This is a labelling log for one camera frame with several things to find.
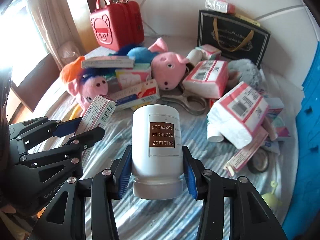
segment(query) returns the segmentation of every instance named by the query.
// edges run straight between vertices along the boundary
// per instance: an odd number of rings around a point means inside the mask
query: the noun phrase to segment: pig head
[[[159,89],[174,89],[186,72],[189,60],[174,52],[168,52],[168,47],[162,38],[148,48],[151,52],[160,52],[151,62],[152,76],[157,81]]]
[[[108,93],[108,83],[102,76],[91,77],[85,83],[74,79],[68,83],[67,90],[76,98],[83,109],[81,114],[83,116],[97,95],[106,95]]]

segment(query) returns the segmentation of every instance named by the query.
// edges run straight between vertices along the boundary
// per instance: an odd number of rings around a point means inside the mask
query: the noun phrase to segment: white pill bottle
[[[137,109],[132,120],[133,194],[171,199],[182,194],[182,144],[179,113],[171,106]]]

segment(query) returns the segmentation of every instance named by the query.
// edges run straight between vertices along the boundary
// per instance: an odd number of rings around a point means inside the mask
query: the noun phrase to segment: red suitcase
[[[135,1],[128,1],[128,0],[127,1],[118,0],[118,3],[124,4],[128,10],[134,43],[139,44],[143,42],[144,31],[143,31],[139,4]]]
[[[105,2],[105,8],[99,8],[97,0],[97,9],[90,15],[92,28],[99,45],[118,51],[135,42],[129,12],[124,3]]]

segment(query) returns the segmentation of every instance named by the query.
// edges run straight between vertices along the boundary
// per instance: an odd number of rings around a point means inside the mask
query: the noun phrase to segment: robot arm
[[[75,131],[81,118],[60,123],[46,117],[10,126],[9,167],[1,179],[5,197],[20,212],[32,215],[47,205],[29,240],[85,240],[85,198],[91,197],[93,240],[119,240],[112,199],[125,194],[131,176],[131,146],[110,169],[93,178],[82,175],[81,152],[104,136],[95,128],[72,137],[60,148],[28,155],[28,149],[51,136]],[[184,177],[195,200],[203,200],[197,240],[222,239],[224,197],[230,197],[230,240],[286,240],[276,217],[244,176],[222,178],[205,169],[183,146]]]

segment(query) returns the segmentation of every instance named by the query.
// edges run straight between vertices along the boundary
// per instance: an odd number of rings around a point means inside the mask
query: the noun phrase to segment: brown label rectangle
[[[150,122],[149,147],[174,148],[174,126],[167,122]]]

